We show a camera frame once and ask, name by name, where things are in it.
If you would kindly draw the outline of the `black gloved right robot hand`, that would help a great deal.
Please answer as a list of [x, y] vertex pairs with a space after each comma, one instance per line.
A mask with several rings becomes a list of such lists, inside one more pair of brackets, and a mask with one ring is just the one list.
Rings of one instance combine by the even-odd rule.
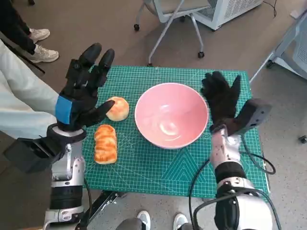
[[230, 86], [219, 71], [206, 73], [202, 79], [201, 93], [206, 99], [211, 112], [214, 132], [226, 126], [228, 130], [236, 127], [236, 104], [240, 95], [241, 76], [236, 76]]

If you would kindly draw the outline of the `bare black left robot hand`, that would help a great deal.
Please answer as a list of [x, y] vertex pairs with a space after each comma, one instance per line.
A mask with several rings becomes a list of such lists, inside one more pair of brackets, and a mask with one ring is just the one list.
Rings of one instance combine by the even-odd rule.
[[109, 100], [96, 107], [98, 89], [107, 81], [107, 74], [115, 57], [108, 49], [98, 65], [102, 50], [100, 43], [89, 46], [78, 59], [72, 59], [66, 74], [66, 85], [59, 93], [55, 107], [58, 127], [63, 131], [78, 131], [101, 122], [115, 104]]

